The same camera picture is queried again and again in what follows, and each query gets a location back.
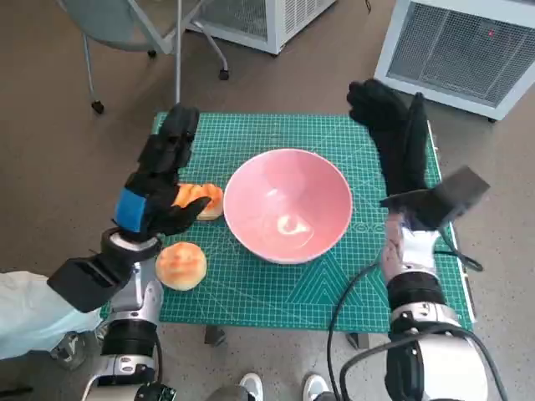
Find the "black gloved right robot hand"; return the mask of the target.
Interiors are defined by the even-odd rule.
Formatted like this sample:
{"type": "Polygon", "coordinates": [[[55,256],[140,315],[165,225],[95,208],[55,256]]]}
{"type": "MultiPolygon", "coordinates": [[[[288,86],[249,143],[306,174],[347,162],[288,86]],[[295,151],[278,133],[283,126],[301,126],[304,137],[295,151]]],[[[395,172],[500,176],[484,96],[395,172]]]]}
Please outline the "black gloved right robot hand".
{"type": "Polygon", "coordinates": [[[387,196],[427,188],[426,146],[429,138],[425,97],[417,93],[410,105],[376,79],[349,84],[349,117],[369,131],[377,149],[387,196]]]}

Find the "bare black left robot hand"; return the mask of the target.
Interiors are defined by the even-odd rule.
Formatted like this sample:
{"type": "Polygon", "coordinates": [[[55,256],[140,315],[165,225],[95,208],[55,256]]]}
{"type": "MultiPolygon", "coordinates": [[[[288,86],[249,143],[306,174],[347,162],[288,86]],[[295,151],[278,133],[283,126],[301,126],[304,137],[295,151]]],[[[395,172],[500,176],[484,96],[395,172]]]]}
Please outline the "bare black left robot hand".
{"type": "Polygon", "coordinates": [[[185,206],[174,204],[179,194],[179,169],[187,166],[200,111],[175,104],[145,142],[137,170],[125,182],[115,208],[114,223],[133,241],[171,236],[189,229],[210,202],[208,196],[185,206]]]}

